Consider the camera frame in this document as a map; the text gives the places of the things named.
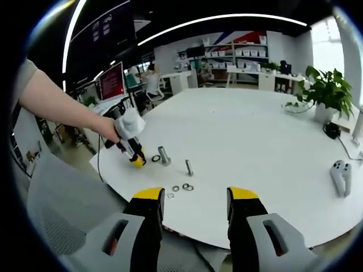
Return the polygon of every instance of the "green leaves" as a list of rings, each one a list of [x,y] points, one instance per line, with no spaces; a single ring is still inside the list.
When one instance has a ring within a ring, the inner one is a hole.
[[[346,82],[343,75],[338,70],[331,71],[318,71],[312,66],[306,68],[306,76],[313,78],[314,83],[308,90],[305,89],[304,80],[298,82],[302,93],[296,94],[296,98],[299,102],[314,104],[323,103],[326,108],[337,109],[342,113],[345,113],[348,118],[352,112],[352,95],[351,85]],[[286,106],[298,107],[298,103],[288,102]]]

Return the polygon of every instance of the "window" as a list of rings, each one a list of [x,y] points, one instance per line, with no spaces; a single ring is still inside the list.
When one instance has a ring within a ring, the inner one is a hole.
[[[334,68],[344,75],[344,55],[338,26],[333,16],[311,26],[314,67],[322,71]]]

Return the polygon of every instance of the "white round table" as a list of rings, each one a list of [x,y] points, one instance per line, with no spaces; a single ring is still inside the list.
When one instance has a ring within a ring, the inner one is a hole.
[[[247,89],[188,89],[146,116],[139,140],[147,164],[135,168],[116,146],[100,151],[104,180],[127,201],[147,188],[174,185],[165,199],[163,224],[185,236],[229,249],[227,191],[252,190],[269,213],[278,213],[305,237],[307,247],[352,229],[363,214],[363,167],[353,165],[352,192],[336,194],[329,170],[349,161],[338,140],[329,139],[312,121],[314,110],[287,114],[294,97]],[[163,146],[172,163],[151,162]],[[187,175],[185,159],[194,176]],[[97,169],[97,156],[91,159]],[[182,189],[188,183],[189,192]]]

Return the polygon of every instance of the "human arm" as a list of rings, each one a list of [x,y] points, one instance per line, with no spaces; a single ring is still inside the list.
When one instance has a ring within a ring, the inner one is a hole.
[[[36,116],[52,122],[88,128],[113,142],[118,142],[114,120],[99,116],[63,92],[37,69],[19,97],[19,104]]]

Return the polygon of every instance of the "metal bolt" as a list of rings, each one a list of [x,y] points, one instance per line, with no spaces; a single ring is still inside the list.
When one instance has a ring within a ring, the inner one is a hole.
[[[187,168],[188,168],[188,174],[192,177],[194,175],[194,173],[193,173],[190,161],[185,160],[185,164],[187,165]]]
[[[166,155],[165,149],[163,146],[158,147],[158,151],[161,157],[161,164],[163,166],[168,166],[171,163],[171,159]]]

